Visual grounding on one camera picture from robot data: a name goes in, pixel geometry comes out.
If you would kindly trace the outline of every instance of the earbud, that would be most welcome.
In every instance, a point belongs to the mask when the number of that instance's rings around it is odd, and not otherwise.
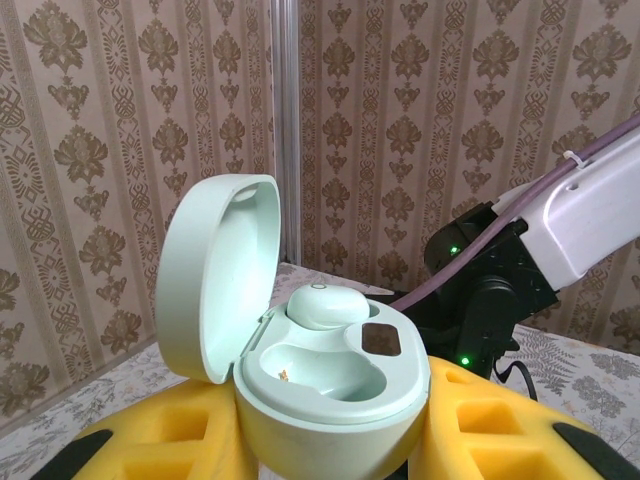
[[[332,330],[365,321],[369,318],[369,303],[352,288],[305,285],[291,295],[287,316],[309,330]]]

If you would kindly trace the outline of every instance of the earbud charging case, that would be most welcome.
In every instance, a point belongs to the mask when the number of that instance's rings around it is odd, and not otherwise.
[[[280,249],[280,200],[268,175],[219,175],[189,190],[163,247],[156,289],[169,368],[232,379],[243,435],[290,480],[382,479],[409,456],[429,396],[413,323],[369,301],[370,318],[303,328],[269,309]]]

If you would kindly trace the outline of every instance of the patterned tablecloth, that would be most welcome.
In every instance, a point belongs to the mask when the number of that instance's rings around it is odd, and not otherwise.
[[[291,265],[280,266],[272,304],[299,286],[333,283],[367,293],[384,290]],[[521,350],[511,358],[529,367],[540,402],[593,425],[623,456],[640,467],[640,358],[530,328],[516,327]],[[27,425],[0,439],[0,479],[27,479],[88,425],[184,378],[171,373],[153,344]],[[507,386],[526,394],[517,372]],[[277,478],[264,469],[261,479]]]

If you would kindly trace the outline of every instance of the open case lid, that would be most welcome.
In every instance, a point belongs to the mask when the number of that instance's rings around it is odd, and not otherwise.
[[[167,232],[156,286],[160,353],[176,374],[224,383],[269,308],[280,198],[268,175],[194,185]]]

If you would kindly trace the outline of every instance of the wall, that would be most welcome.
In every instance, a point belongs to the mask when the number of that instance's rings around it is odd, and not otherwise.
[[[153,336],[190,185],[273,173],[267,5],[0,2],[0,426]]]
[[[424,281],[426,240],[640,111],[628,0],[301,0],[305,266]],[[528,323],[640,353],[640,241]]]

